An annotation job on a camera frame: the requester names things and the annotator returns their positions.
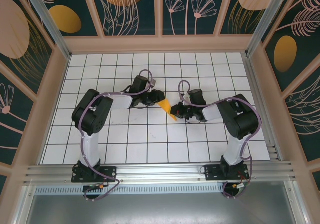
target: white grid mat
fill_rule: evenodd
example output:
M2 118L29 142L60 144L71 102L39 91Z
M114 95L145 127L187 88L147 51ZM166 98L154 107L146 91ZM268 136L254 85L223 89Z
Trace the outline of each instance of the white grid mat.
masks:
M72 55L61 89L41 164L75 164L80 156L80 132L71 115L85 92L120 91L139 71L150 69L156 89L171 105L179 101L183 78L191 89L201 88L207 103L243 93L254 99L240 53L142 53ZM220 161L228 144L222 119L189 124L168 116L158 105L113 110L100 132L102 163L178 163ZM263 132L249 143L245 156L270 160Z

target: purple cable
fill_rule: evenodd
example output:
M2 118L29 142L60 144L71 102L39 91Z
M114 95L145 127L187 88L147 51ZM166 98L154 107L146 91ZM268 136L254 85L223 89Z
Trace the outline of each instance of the purple cable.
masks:
M227 98L224 98L223 100L218 100L218 101L216 101L216 102L213 102L213 103L207 104L207 105L196 105L196 104L193 104L193 103L189 102L188 100L186 100L186 99L183 97L182 93L181 93L180 87L181 87L181 84L182 84L183 82L186 82L186 83L188 84L188 91L190 91L190 88L191 88L191 85L190 85L190 82L189 82L189 81L187 81L187 80L181 80L181 81L179 82L179 85L178 85L179 96L180 96L180 99L181 99L182 101L186 102L186 103L189 104L189 105L192 105L192 106L195 106L195 107L208 107L208 106L211 106L211 105L218 104L218 103L220 103L220 102L222 102L222 101L224 101L224 100L238 100L238 101L246 104L247 106L249 106L249 107L253 110L253 112L255 113L256 117L258 118L258 127L257 127L256 131L255 131L253 134L251 134L250 136L248 136L248 137L245 139L245 141L244 141L244 143L243 143L243 145L242 145L242 147L241 147L241 151L240 151L240 156L241 156L241 159L242 159L242 160L249 160L249 159L250 159L250 175L249 175L249 180L248 180L248 183L250 184L250 182L251 182L251 177L252 177L253 160L252 160L252 156L251 156L251 155L250 155L249 157L247 157L247 158L244 158L244 157L243 157L243 154L244 154L244 150L245 150L244 148L245 148L245 146L247 145L247 143L249 142L249 140L250 140L252 137L254 137L254 136L260 131L260 129L261 129L262 121L261 121L261 117L260 117L258 111L257 111L249 102L247 102L247 101L245 101L245 100L243 100L243 99L237 98L237 97L227 97ZM226 187L227 184L228 184L228 182L225 182L225 183L223 184L223 188L222 188L222 189L223 189L223 191L222 191L223 195L224 195L225 197L227 197L227 198L233 197L233 198L235 199L235 198L236 198L235 196L232 196L232 195L230 195L230 194L228 194L228 193L225 192L225 187ZM245 192L246 189L247 189L247 188L245 187L244 190L243 190L237 197L240 197L241 195L243 195L243 193Z
M90 165L88 159L86 158L86 154L85 154L85 152L84 152L84 147L83 147L83 146L84 146L83 144L84 144L84 137L85 137L84 135L85 135L85 134L84 134L84 131L83 131L82 128L81 128L82 121L83 121L83 119L84 119L84 117L85 117L88 109L90 108L90 106L91 106L98 98L100 98L101 96L112 96L112 95L129 95L129 96L132 96L132 95L139 95L139 94L142 94L143 92L148 91L148 90L151 88L151 83L152 83L152 80L153 80L153 75L152 75L151 71L150 71L150 70L147 70L147 69L141 70L140 73L139 73L139 75L140 75L143 71L148 71L149 74L150 74L149 84L147 85L147 87L146 87L144 90L142 90L142 91L140 91L140 92L138 92L138 93L105 92L105 93L99 94L99 95L95 96L95 97L91 100L91 102L90 102L90 103L88 104L88 106L85 108L85 110L84 110L84 112L83 112L83 114L82 114L82 116L81 116L81 118L80 118L78 129L79 129L79 131L80 131L80 133L81 133L81 145L80 145L80 146L81 146L81 154L82 154L82 156L83 156L83 159L84 159L85 162L87 163L88 167L89 167L94 173L102 176L102 177L105 178L105 179L110 179L110 180L117 181L117 184L116 184L114 187L112 187L107 193L105 193L104 195L100 195L100 196L98 196L98 197L95 198L95 199L89 199L89 198L87 197L87 192L90 191L90 190L88 189L88 190L84 193L84 196L85 196L85 198L86 198L87 201L88 201L88 200L91 200L91 201L93 202L93 201L95 201L95 200L101 200L101 199L105 198L106 196L108 196L108 195L120 184L120 181L119 181L118 179L116 179L116 178L111 177L111 176L107 176L107 175L102 174L101 172L95 170L95 169Z

